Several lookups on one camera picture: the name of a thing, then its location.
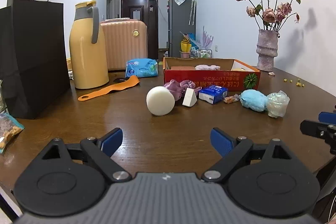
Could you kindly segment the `fluffy lilac headband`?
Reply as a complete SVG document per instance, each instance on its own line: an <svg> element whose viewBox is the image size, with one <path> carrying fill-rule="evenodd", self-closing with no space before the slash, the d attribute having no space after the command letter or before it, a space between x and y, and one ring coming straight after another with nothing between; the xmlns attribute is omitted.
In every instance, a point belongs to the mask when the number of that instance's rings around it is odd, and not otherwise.
<svg viewBox="0 0 336 224"><path fill-rule="evenodd" d="M221 67L217 65L201 64L201 65L195 66L196 71L219 71L220 69Z"/></svg>

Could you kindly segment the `black paper bag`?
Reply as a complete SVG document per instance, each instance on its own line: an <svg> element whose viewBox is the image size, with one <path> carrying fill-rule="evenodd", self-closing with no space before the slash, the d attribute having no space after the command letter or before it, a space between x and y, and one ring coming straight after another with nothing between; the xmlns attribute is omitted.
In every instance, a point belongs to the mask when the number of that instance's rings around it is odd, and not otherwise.
<svg viewBox="0 0 336 224"><path fill-rule="evenodd" d="M63 4L13 0L1 9L1 80L7 109L35 119L66 93Z"/></svg>

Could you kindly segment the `yellow bucket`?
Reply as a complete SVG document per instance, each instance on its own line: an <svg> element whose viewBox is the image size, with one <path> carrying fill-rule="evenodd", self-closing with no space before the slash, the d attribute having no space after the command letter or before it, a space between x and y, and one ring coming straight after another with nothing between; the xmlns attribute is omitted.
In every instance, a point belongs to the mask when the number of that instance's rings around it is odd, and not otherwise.
<svg viewBox="0 0 336 224"><path fill-rule="evenodd" d="M191 45L189 39L184 38L181 41L181 52L183 52L183 53L190 53L191 47L192 47L192 45Z"/></svg>

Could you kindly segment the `yellow thermos jug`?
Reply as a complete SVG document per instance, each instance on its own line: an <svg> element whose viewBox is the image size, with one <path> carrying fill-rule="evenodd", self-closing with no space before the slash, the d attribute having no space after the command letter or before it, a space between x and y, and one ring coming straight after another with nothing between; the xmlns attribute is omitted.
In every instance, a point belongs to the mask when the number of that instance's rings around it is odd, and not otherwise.
<svg viewBox="0 0 336 224"><path fill-rule="evenodd" d="M95 0L75 6L69 46L75 88L93 89L109 82L105 37Z"/></svg>

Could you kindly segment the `small snack packet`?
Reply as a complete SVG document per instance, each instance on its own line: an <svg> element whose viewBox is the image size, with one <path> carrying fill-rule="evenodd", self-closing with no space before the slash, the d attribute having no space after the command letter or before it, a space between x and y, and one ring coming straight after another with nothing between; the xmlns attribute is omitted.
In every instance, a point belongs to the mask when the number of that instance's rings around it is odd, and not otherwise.
<svg viewBox="0 0 336 224"><path fill-rule="evenodd" d="M234 102L238 102L240 101L240 95L239 94L235 94L233 96L227 96L224 98L224 102L226 104L231 104L231 103L234 103Z"/></svg>

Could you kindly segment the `dark brown door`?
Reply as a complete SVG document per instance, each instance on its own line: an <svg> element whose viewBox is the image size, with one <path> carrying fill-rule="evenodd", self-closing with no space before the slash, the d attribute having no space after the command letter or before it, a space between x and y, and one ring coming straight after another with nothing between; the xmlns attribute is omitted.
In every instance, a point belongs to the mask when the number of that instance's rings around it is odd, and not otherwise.
<svg viewBox="0 0 336 224"><path fill-rule="evenodd" d="M133 20L130 37L139 40L141 57L158 59L158 0L121 0L121 16Z"/></svg>

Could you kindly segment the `orange shoehorn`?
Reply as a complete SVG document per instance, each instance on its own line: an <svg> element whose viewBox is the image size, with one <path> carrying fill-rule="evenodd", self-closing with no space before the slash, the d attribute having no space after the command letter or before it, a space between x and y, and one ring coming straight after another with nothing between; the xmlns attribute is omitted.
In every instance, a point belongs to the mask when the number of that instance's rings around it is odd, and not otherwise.
<svg viewBox="0 0 336 224"><path fill-rule="evenodd" d="M107 95L112 92L120 92L129 88L136 87L140 84L140 81L137 76L130 76L124 79L118 79L118 82L112 85L109 85L105 88L102 88L100 90L84 94L83 96L80 96L77 100L80 102L88 101L100 96Z"/></svg>

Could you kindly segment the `blue tissue pack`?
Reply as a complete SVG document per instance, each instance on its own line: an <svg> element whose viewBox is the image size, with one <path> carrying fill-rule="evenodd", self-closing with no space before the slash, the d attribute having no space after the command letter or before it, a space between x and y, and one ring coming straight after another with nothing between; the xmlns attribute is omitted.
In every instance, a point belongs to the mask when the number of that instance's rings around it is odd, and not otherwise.
<svg viewBox="0 0 336 224"><path fill-rule="evenodd" d="M212 105L224 100L228 94L228 89L216 85L211 85L198 92L200 100L206 101Z"/></svg>

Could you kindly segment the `blue fluffy puff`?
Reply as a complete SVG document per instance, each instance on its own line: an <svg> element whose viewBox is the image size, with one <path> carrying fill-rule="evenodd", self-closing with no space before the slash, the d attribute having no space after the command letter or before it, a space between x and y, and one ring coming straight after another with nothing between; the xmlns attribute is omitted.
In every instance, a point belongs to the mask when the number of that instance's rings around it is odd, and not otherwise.
<svg viewBox="0 0 336 224"><path fill-rule="evenodd" d="M240 103L245 108L256 112L264 112L266 110L267 97L257 90L249 89L240 94Z"/></svg>

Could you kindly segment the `white triangular sponge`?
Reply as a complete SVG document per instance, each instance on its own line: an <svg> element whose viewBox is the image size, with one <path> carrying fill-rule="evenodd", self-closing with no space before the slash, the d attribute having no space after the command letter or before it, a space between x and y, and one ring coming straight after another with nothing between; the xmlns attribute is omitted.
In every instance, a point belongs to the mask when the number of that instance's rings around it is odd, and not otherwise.
<svg viewBox="0 0 336 224"><path fill-rule="evenodd" d="M183 98L182 105L186 107L193 107L197 102L197 96L194 89L187 88Z"/></svg>

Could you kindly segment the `white foam cylinder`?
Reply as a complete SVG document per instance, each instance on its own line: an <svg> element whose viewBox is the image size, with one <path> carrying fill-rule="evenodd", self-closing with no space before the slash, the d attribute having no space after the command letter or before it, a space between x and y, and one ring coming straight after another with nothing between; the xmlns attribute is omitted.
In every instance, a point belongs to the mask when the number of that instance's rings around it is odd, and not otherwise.
<svg viewBox="0 0 336 224"><path fill-rule="evenodd" d="M155 116L167 115L175 106L175 98L171 92L163 87L156 86L149 90L146 96L146 104L151 114Z"/></svg>

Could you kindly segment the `pink textured vase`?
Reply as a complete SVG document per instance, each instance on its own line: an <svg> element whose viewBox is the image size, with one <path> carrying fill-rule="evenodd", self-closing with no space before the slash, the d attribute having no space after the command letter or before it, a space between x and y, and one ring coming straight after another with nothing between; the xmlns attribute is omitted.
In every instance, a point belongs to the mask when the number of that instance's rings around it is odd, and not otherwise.
<svg viewBox="0 0 336 224"><path fill-rule="evenodd" d="M257 48L257 69L272 72L274 58L278 56L278 33L270 30L259 30Z"/></svg>

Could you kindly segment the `snack bag left edge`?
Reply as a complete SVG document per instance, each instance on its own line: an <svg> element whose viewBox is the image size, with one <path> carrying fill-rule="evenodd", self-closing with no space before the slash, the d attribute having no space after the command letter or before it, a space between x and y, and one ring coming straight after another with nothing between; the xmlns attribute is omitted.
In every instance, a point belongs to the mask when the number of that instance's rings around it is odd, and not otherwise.
<svg viewBox="0 0 336 224"><path fill-rule="evenodd" d="M0 120L0 150L3 153L11 139L22 132L25 127L8 113L1 113Z"/></svg>

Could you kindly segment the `white item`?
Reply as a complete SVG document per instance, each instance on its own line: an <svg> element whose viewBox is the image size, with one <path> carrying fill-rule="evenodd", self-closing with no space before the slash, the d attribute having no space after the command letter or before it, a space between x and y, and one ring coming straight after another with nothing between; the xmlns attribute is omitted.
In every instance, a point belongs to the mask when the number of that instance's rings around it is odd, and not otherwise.
<svg viewBox="0 0 336 224"><path fill-rule="evenodd" d="M283 91L267 95L266 110L271 118L283 118L290 101L290 98Z"/></svg>

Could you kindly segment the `pink suitcase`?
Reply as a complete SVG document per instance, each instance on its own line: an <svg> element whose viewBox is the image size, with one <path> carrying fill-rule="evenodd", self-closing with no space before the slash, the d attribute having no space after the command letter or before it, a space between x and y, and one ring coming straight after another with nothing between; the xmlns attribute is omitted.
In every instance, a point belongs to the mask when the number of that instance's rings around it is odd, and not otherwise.
<svg viewBox="0 0 336 224"><path fill-rule="evenodd" d="M105 37L106 59L108 70L118 71L126 68L126 62L141 57L139 40L133 40L130 35L134 28L133 20L129 18L110 19L100 23Z"/></svg>

